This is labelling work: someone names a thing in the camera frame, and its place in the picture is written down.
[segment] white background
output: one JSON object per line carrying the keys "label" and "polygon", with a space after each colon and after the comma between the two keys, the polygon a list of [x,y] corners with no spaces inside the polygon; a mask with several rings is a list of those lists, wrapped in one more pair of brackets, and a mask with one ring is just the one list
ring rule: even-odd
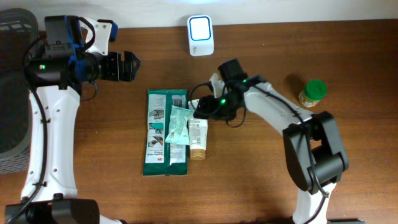
{"label": "white background", "polygon": [[398,18],[398,0],[1,0],[0,9],[23,7],[44,29],[45,16],[112,19],[119,27],[185,26],[207,14],[213,25],[263,22]]}

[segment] wooden table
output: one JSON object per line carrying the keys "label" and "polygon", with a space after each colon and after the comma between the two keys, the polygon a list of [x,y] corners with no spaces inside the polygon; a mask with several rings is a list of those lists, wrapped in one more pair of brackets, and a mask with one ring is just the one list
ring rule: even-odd
{"label": "wooden table", "polygon": [[[297,188],[282,138],[254,114],[238,129],[210,121],[206,159],[189,161],[187,176],[142,176],[147,90],[191,90],[238,58],[248,74],[261,74],[294,103],[310,79],[328,85],[313,111],[335,116],[350,160],[328,219],[397,223],[398,20],[216,26],[214,35],[214,54],[194,58],[185,27],[119,31],[110,50],[133,51],[142,67],[132,83],[99,81],[98,96],[80,105],[74,152],[79,198],[95,199],[103,215],[129,223],[290,217]],[[25,176],[0,176],[3,211],[19,203]]]}

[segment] container with green lid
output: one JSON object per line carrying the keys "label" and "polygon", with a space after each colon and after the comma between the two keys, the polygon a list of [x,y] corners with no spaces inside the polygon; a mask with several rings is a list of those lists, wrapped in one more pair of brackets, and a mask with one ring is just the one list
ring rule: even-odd
{"label": "container with green lid", "polygon": [[299,102],[305,107],[317,105],[328,93],[328,87],[321,80],[311,80],[298,95]]}

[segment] barcode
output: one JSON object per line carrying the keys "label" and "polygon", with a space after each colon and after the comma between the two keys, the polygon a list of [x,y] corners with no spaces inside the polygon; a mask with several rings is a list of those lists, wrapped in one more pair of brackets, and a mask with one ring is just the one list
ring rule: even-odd
{"label": "barcode", "polygon": [[173,106],[178,106],[178,107],[182,107],[182,99],[172,99],[172,105]]}

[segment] green cap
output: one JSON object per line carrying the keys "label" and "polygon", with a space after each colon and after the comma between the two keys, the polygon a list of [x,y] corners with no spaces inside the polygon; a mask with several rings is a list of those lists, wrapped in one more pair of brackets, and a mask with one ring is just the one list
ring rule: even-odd
{"label": "green cap", "polygon": [[321,100],[328,93],[328,87],[321,80],[311,80],[304,88],[304,94],[311,100]]}

